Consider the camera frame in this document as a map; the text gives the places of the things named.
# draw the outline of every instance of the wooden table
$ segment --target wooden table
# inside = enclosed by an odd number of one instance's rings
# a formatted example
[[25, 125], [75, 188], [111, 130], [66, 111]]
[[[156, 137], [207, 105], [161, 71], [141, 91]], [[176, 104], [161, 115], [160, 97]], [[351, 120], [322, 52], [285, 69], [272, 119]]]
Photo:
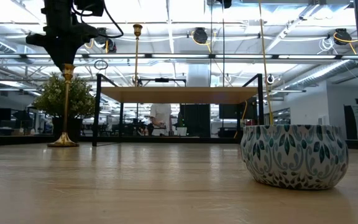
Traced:
[[358, 223], [358, 150], [331, 190], [257, 183], [237, 144], [0, 146], [0, 223]]
[[102, 87], [120, 103], [238, 104], [257, 94], [256, 87]]

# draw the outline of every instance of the fluorescent light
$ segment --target fluorescent light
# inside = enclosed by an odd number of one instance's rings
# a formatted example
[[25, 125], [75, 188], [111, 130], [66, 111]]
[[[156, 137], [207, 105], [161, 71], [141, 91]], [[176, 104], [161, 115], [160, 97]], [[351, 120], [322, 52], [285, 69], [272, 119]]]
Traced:
[[13, 87], [23, 87], [20, 83], [12, 82], [12, 81], [0, 81], [0, 84], [9, 85]]
[[208, 58], [203, 54], [153, 54], [153, 58]]
[[[135, 58], [136, 54], [89, 54], [90, 58]], [[144, 54], [139, 54], [137, 57], [145, 57]]]
[[13, 88], [0, 88], [0, 91], [19, 91], [20, 89], [13, 89]]
[[20, 55], [17, 54], [0, 54], [0, 58], [21, 58]]
[[358, 59], [358, 55], [343, 55], [342, 59]]
[[269, 93], [304, 93], [306, 90], [269, 90]]
[[[223, 55], [216, 55], [216, 58], [223, 58]], [[263, 55], [224, 55], [224, 58], [263, 58]], [[271, 55], [266, 55], [266, 58], [272, 58]]]
[[37, 93], [37, 92], [33, 92], [33, 91], [31, 91], [31, 92], [29, 92], [29, 93], [31, 93], [31, 94], [33, 94], [33, 95], [35, 95], [35, 96], [40, 96], [40, 95], [41, 95], [41, 93]]
[[27, 55], [28, 58], [50, 58], [49, 55], [43, 55], [43, 54], [29, 54]]
[[280, 59], [334, 59], [336, 55], [280, 55]]

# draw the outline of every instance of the brass candlestick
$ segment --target brass candlestick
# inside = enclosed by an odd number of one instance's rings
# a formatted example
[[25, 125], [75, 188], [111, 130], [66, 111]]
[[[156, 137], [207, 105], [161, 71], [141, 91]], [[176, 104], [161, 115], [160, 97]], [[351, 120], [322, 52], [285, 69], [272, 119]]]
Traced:
[[65, 64], [63, 76], [65, 77], [66, 83], [66, 98], [65, 98], [65, 115], [63, 121], [63, 132], [57, 141], [48, 144], [49, 147], [73, 147], [78, 146], [77, 143], [70, 140], [67, 134], [67, 117], [68, 117], [68, 93], [70, 91], [70, 83], [73, 78], [74, 65]]
[[140, 24], [134, 25], [134, 34], [136, 36], [136, 50], [135, 50], [135, 86], [137, 86], [137, 52], [139, 49], [139, 36], [142, 34], [142, 26]]

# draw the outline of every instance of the desk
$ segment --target desk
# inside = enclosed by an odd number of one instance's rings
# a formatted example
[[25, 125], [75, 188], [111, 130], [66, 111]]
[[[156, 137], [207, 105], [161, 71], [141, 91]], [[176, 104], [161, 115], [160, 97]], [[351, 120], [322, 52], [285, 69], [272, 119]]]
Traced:
[[120, 103], [238, 104], [258, 94], [256, 87], [102, 87]]

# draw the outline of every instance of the metal pole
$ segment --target metal pole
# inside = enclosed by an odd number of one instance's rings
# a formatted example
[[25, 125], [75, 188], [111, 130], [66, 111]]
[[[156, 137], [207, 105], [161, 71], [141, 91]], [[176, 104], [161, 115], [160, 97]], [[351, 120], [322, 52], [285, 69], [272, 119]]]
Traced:
[[96, 97], [94, 103], [94, 117], [93, 117], [93, 133], [92, 146], [98, 146], [98, 129], [99, 129], [99, 111], [100, 111], [100, 94], [102, 86], [102, 74], [96, 74]]
[[120, 138], [120, 141], [122, 137], [122, 129], [124, 127], [122, 123], [123, 117], [124, 117], [124, 103], [121, 103], [121, 108], [119, 109], [119, 130], [118, 130], [118, 137]]
[[241, 131], [241, 106], [242, 103], [237, 104], [237, 134]]
[[258, 74], [258, 99], [259, 99], [259, 124], [258, 125], [264, 125], [265, 124], [265, 118], [264, 118], [264, 86], [263, 86], [263, 78], [262, 74]]
[[139, 36], [142, 34], [142, 26], [140, 24], [134, 25], [134, 34], [136, 36], [136, 50], [135, 50], [135, 86], [137, 87], [137, 53], [139, 49]]
[[67, 133], [67, 117], [68, 117], [68, 94], [70, 92], [70, 83], [73, 78], [74, 65], [64, 64], [63, 76], [65, 77], [66, 84], [66, 97], [65, 97], [65, 114], [63, 119], [63, 132], [57, 141], [48, 144], [50, 147], [72, 147], [78, 146], [77, 143], [70, 140]]

